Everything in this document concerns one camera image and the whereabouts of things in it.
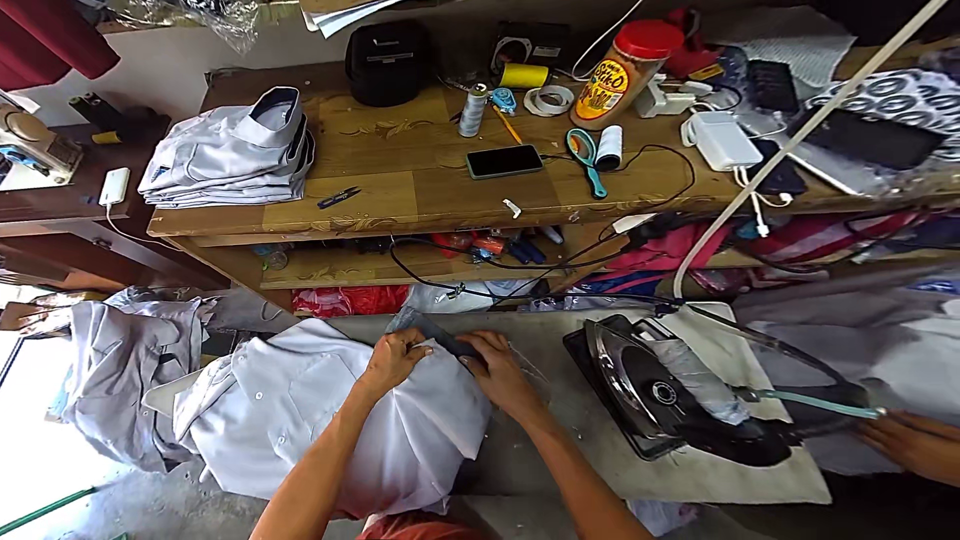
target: hand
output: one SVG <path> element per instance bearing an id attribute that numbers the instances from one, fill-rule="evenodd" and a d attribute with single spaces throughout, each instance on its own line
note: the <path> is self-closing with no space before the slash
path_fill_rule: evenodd
<path id="1" fill-rule="evenodd" d="M 960 487 L 960 429 L 930 418 L 894 412 L 861 427 L 863 441 L 904 469 Z"/>
<path id="2" fill-rule="evenodd" d="M 476 358 L 463 357 L 467 368 L 490 401 L 520 424 L 546 412 L 543 400 L 514 362 L 514 354 L 503 334 L 475 331 L 458 335 L 457 340 L 472 345 L 487 361 L 487 367 L 484 367 Z"/>
<path id="3" fill-rule="evenodd" d="M 431 347 L 415 347 L 425 339 L 420 330 L 415 328 L 384 335 L 373 346 L 367 371 L 357 382 L 368 387 L 379 400 L 404 382 L 421 358 L 433 354 Z"/>

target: pencil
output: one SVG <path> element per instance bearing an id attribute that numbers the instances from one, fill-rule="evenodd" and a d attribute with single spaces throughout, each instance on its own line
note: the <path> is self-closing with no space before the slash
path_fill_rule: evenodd
<path id="1" fill-rule="evenodd" d="M 510 135 L 513 136 L 516 144 L 523 144 L 523 141 L 520 140 L 520 135 L 516 134 L 514 127 L 510 125 L 510 122 L 507 121 L 507 117 L 503 115 L 503 112 L 500 112 L 500 107 L 494 105 L 493 112 L 496 112 L 496 115 L 500 117 L 500 121 L 503 122 L 503 126 L 507 128 L 507 131 L 510 132 Z"/>

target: jar label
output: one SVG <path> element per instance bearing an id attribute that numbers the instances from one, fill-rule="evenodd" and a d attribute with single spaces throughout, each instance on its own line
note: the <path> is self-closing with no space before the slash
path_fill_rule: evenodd
<path id="1" fill-rule="evenodd" d="M 627 68 L 616 60 L 601 61 L 577 98 L 577 116 L 584 120 L 603 116 L 616 106 L 628 86 L 630 73 Z"/>

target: thread snips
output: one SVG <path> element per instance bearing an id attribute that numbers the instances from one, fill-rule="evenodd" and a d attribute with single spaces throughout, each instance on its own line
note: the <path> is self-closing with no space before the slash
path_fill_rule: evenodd
<path id="1" fill-rule="evenodd" d="M 335 193 L 325 199 L 322 199 L 319 203 L 317 203 L 317 208 L 328 209 L 333 205 L 336 205 L 337 203 L 344 202 L 346 199 L 349 199 L 350 197 L 356 195 L 360 191 L 362 191 L 362 189 L 360 189 L 356 185 L 354 187 L 348 187 L 347 189 L 344 189 L 340 193 Z"/>

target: jar with red lid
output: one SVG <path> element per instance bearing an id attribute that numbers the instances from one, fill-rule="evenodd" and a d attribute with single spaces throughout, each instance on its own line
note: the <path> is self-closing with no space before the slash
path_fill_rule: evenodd
<path id="1" fill-rule="evenodd" d="M 664 21 L 637 20 L 623 25 L 570 108 L 570 120 L 585 130 L 610 126 L 670 54 L 683 45 L 684 34 Z"/>

